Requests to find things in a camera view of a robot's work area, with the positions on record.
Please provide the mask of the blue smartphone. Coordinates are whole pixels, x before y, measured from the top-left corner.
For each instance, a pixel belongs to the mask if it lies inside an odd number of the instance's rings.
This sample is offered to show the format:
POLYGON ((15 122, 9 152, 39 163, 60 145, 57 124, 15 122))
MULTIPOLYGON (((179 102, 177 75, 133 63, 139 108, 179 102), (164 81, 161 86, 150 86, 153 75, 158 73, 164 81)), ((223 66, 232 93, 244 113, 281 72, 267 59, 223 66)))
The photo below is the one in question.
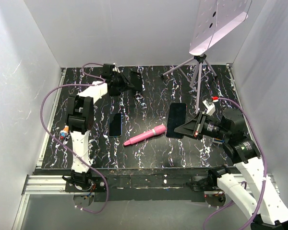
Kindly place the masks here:
POLYGON ((122 114, 121 113, 109 114, 108 135, 113 138, 120 137, 122 135, 122 114))

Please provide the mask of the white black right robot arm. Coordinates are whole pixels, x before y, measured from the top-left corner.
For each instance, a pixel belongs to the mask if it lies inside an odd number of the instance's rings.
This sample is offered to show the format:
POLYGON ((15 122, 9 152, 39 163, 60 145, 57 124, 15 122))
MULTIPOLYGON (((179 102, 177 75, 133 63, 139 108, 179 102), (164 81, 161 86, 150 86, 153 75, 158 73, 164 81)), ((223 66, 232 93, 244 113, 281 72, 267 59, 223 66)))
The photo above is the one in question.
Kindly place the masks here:
POLYGON ((219 166, 208 171, 207 183, 212 190, 221 189, 251 220, 253 230, 288 230, 288 208, 268 176, 264 176, 262 154, 245 134, 246 123, 239 110, 225 109, 221 121, 200 112, 175 132, 193 139, 209 136, 221 140, 232 163, 241 172, 251 192, 235 179, 230 169, 219 166))

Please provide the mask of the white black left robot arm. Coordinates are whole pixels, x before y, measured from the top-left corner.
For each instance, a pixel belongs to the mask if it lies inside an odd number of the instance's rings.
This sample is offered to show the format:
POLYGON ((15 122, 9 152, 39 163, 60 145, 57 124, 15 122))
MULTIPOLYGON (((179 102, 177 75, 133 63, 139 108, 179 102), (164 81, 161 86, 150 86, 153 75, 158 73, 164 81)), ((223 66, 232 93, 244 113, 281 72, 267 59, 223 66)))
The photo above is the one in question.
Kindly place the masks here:
POLYGON ((71 175, 62 178, 74 185, 77 189, 89 191, 94 181, 91 175, 88 141, 94 124, 94 103, 104 95, 119 96, 125 91, 138 91, 142 89, 142 75, 131 71, 127 77, 115 64, 103 64, 100 76, 88 88, 69 96, 65 124, 67 135, 72 140, 72 169, 71 175))

